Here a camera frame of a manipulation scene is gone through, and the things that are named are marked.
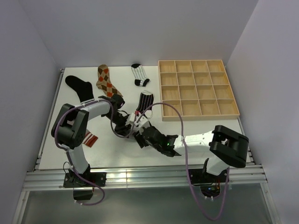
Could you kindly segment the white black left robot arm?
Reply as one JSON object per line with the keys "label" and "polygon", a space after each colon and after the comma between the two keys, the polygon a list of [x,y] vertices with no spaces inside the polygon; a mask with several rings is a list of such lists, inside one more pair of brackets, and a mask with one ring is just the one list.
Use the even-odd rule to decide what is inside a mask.
{"label": "white black left robot arm", "polygon": [[58,148],[65,151],[71,170],[76,173],[74,181],[79,186],[90,183],[91,174],[87,172],[90,167],[83,150],[83,141],[88,121],[98,116],[110,120],[114,134],[119,138],[128,138],[133,134],[134,124],[129,123],[129,116],[123,116],[119,109],[124,105],[121,96],[108,98],[100,96],[97,99],[87,100],[80,105],[64,104],[56,118],[51,135]]}

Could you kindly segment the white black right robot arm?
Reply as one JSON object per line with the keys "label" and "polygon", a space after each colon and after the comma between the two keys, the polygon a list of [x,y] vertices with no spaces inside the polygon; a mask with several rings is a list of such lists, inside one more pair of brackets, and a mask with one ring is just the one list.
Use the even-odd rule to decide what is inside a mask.
{"label": "white black right robot arm", "polygon": [[206,133],[181,136],[164,135],[154,126],[142,128],[134,134],[140,148],[150,146],[167,157],[211,152],[202,170],[203,179],[214,181],[228,167],[244,168],[247,162],[248,137],[217,125]]}

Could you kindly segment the black pinstriped sock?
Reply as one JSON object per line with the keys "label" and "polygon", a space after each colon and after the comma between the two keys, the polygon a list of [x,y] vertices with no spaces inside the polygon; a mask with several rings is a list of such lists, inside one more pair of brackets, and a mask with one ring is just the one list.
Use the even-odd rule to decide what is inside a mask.
{"label": "black pinstriped sock", "polygon": [[143,113],[147,107],[154,103],[154,95],[149,91],[142,91],[136,111]]}

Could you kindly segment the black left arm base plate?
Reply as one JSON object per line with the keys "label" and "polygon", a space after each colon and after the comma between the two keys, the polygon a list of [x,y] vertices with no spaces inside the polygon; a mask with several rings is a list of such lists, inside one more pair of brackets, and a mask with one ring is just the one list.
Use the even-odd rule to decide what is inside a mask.
{"label": "black left arm base plate", "polygon": [[74,172],[68,172],[64,177],[64,188],[82,188],[82,187],[93,187],[97,185],[104,187],[106,184],[106,172],[91,172],[87,175],[80,175],[79,178]]}

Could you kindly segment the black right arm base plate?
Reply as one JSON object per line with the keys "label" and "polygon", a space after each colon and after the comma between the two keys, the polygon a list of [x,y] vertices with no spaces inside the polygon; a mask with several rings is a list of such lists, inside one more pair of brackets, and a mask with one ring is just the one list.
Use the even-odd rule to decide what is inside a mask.
{"label": "black right arm base plate", "polygon": [[215,176],[204,173],[202,168],[189,169],[189,177],[193,186],[213,185],[216,183],[225,183],[227,170],[223,170],[219,175]]}

